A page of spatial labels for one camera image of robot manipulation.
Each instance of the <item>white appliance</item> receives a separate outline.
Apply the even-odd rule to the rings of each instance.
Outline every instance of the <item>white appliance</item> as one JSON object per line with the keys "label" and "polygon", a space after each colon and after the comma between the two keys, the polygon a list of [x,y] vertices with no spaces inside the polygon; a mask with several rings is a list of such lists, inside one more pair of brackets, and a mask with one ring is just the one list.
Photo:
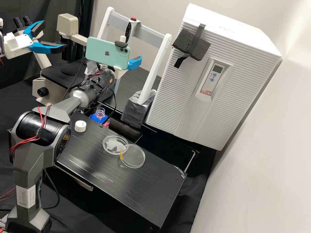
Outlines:
{"label": "white appliance", "polygon": [[260,29],[189,4],[179,32],[195,34],[211,43],[201,61],[185,59],[173,48],[146,123],[210,148],[222,150],[279,67],[282,58]]}

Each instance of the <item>foam block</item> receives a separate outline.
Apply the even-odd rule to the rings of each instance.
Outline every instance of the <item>foam block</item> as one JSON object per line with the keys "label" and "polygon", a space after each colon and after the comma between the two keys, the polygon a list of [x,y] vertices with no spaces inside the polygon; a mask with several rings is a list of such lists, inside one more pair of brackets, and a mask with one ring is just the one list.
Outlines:
{"label": "foam block", "polygon": [[[189,32],[188,30],[182,29],[174,41],[173,47],[184,53],[188,53],[188,48],[191,45],[194,36],[195,34]],[[209,42],[200,38],[190,56],[197,61],[202,60],[210,45],[211,44]]]}

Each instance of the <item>plastic bottle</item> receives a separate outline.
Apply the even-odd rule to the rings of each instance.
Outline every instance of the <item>plastic bottle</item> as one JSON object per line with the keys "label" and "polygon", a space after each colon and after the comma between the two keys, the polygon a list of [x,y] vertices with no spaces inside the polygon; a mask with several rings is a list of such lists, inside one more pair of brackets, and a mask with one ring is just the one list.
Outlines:
{"label": "plastic bottle", "polygon": [[[90,115],[90,119],[102,124],[106,119],[107,119],[107,115],[105,115],[105,109],[102,107],[99,107],[96,109],[96,112],[92,115]],[[104,124],[104,126],[106,128],[109,128],[109,124],[110,124],[110,119],[108,119],[108,121],[106,121],[106,123]]]}

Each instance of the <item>mint green iphone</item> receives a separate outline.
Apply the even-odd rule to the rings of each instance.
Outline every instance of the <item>mint green iphone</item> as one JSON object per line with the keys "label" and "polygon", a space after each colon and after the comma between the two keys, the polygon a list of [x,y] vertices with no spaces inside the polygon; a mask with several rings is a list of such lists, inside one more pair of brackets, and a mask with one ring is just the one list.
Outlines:
{"label": "mint green iphone", "polygon": [[86,43],[85,57],[91,61],[112,67],[118,66],[122,70],[126,70],[129,63],[130,48],[120,48],[112,42],[89,37]]}

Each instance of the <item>glass petri dish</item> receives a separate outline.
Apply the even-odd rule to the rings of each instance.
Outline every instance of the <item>glass petri dish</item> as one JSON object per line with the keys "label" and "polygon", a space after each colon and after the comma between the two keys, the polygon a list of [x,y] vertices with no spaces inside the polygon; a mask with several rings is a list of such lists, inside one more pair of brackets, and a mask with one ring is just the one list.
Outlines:
{"label": "glass petri dish", "polygon": [[120,150],[125,153],[128,147],[128,141],[120,135],[109,135],[103,140],[104,150],[112,155],[120,155]]}
{"label": "glass petri dish", "polygon": [[130,168],[140,168],[145,162],[145,152],[138,145],[127,144],[120,159]]}

